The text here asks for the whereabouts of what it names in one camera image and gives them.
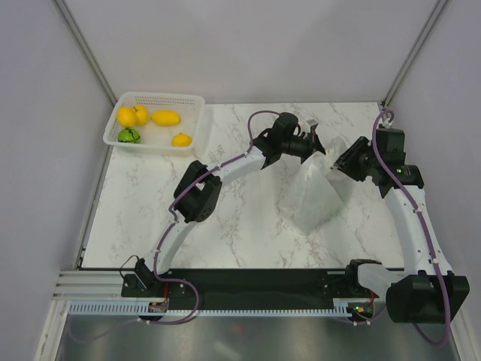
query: marble tabletop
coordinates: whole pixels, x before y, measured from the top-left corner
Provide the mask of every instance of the marble tabletop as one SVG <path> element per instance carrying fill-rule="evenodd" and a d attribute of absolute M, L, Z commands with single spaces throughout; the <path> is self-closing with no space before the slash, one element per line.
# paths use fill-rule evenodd
<path fill-rule="evenodd" d="M 376 103 L 207 105 L 213 121 L 207 149 L 190 157 L 133 153 L 115 147 L 92 224 L 83 267 L 119 267 L 132 254 L 143 256 L 171 219 L 168 206 L 187 165 L 212 162 L 247 148 L 247 118 L 254 111 L 288 111 L 317 119 L 321 142 L 342 137 L 351 145 L 369 136 Z M 272 125 L 274 116 L 253 120 L 253 134 Z M 189 234 L 173 267 L 337 268 L 355 258 L 378 259 L 402 267 L 394 220 L 378 189 L 367 180 L 352 182 L 343 210 L 308 236 L 280 216 L 278 202 L 300 167 L 282 156 L 272 166 L 223 187 L 216 210 Z"/>

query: green lime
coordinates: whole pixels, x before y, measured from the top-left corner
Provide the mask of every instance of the green lime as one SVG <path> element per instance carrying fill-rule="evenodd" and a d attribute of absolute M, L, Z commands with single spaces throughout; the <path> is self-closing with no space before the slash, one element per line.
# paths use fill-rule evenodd
<path fill-rule="evenodd" d="M 141 135 L 135 129 L 125 128 L 117 136 L 117 140 L 120 143 L 136 143 L 141 142 Z"/>

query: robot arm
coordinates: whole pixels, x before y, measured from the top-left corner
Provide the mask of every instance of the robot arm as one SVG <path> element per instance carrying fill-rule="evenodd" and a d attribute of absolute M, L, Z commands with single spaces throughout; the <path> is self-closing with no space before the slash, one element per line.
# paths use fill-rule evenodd
<path fill-rule="evenodd" d="M 213 213 L 222 185 L 229 184 L 250 172 L 268 167 L 279 160 L 282 154 L 298 156 L 302 162 L 316 151 L 325 154 L 324 147 L 315 132 L 317 122 L 308 122 L 308 126 L 310 132 L 299 131 L 294 135 L 295 130 L 300 129 L 298 118 L 290 113 L 281 113 L 272 128 L 266 129 L 253 140 L 248 152 L 208 165 L 203 165 L 199 161 L 191 163 L 180 180 L 174 197 L 179 197 L 203 174 L 211 173 L 201 181 L 201 185 L 196 184 L 174 206 L 176 221 L 173 221 L 174 225 L 169 224 L 163 232 L 166 236 L 162 241 L 162 252 L 159 251 L 158 244 L 155 244 L 144 257 L 144 263 L 153 265 L 154 257 L 158 253 L 157 273 L 161 275 L 168 271 L 175 253 L 186 236 L 198 223 L 203 222 Z"/>
<path fill-rule="evenodd" d="M 282 113 L 274 125 L 254 139 L 251 148 L 225 162 L 203 165 L 199 161 L 190 164 L 174 192 L 175 221 L 169 224 L 159 244 L 136 265 L 135 274 L 142 284 L 152 279 L 146 265 L 154 265 L 159 275 L 167 272 L 172 259 L 186 236 L 197 223 L 206 220 L 213 212 L 223 184 L 261 170 L 276 162 L 282 154 L 298 156 L 303 162 L 316 151 L 325 153 L 315 133 L 315 125 L 307 134 L 294 135 L 298 119 L 293 114 Z M 392 179 L 386 174 L 374 155 L 371 142 L 360 137 L 335 163 L 334 167 L 355 181 L 371 176 L 380 188 L 395 219 L 404 255 L 404 277 L 384 268 L 380 262 L 355 259 L 346 268 L 347 275 L 354 275 L 353 282 L 373 290 L 386 300 L 388 313 L 395 322 L 442 323 L 444 321 L 443 297 L 433 262 L 440 266 L 449 293 L 451 316 L 454 317 L 469 293 L 464 276 L 455 276 L 446 261 L 425 207 L 424 182 L 418 168 L 405 165 L 404 133 L 398 129 L 379 128 L 376 133 L 378 149 L 388 167 L 407 187 L 424 214 L 429 234 L 437 254 L 430 254 L 425 234 L 416 212 Z"/>
<path fill-rule="evenodd" d="M 469 284 L 466 277 L 454 275 L 437 242 L 426 208 L 424 181 L 419 169 L 415 165 L 404 164 L 404 132 L 381 126 L 375 136 L 382 160 L 413 199 L 409 200 L 389 177 L 366 137 L 360 137 L 340 156 L 334 167 L 354 181 L 364 181 L 371 176 L 373 183 L 379 187 L 401 241 L 404 277 L 394 275 L 380 263 L 372 261 L 353 260 L 348 269 L 356 276 L 358 284 L 386 300 L 389 316 L 394 322 L 443 323 L 444 300 L 434 264 L 439 266 L 446 285 L 451 318 L 469 293 Z M 419 206 L 418 209 L 413 209 L 412 200 Z M 435 254 L 431 254 L 418 212 L 422 212 Z"/>

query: white wall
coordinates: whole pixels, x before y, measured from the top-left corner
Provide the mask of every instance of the white wall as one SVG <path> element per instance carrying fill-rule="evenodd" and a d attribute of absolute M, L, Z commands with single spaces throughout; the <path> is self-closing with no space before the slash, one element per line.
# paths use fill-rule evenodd
<path fill-rule="evenodd" d="M 48 0 L 0 11 L 0 359 L 33 358 L 71 266 L 110 105 Z"/>
<path fill-rule="evenodd" d="M 109 84 L 208 102 L 379 101 L 435 0 L 66 0 Z"/>
<path fill-rule="evenodd" d="M 453 1 L 392 108 L 421 168 L 441 247 L 470 282 L 464 304 L 481 339 L 481 2 Z"/>

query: yellow lemon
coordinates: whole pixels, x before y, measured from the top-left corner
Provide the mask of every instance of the yellow lemon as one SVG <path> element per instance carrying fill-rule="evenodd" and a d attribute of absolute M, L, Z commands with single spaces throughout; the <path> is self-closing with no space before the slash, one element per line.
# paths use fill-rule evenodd
<path fill-rule="evenodd" d="M 119 111 L 117 111 L 117 121 L 124 128 L 131 128 L 136 124 L 137 117 L 133 109 L 121 107 Z"/>
<path fill-rule="evenodd" d="M 175 126 L 180 123 L 180 115 L 175 111 L 154 111 L 152 121 L 158 126 Z"/>
<path fill-rule="evenodd" d="M 192 138 L 187 134 L 177 134 L 172 138 L 172 146 L 174 147 L 188 147 L 192 143 Z"/>
<path fill-rule="evenodd" d="M 143 105 L 137 104 L 132 108 L 137 117 L 137 124 L 139 126 L 145 126 L 149 121 L 149 111 Z"/>

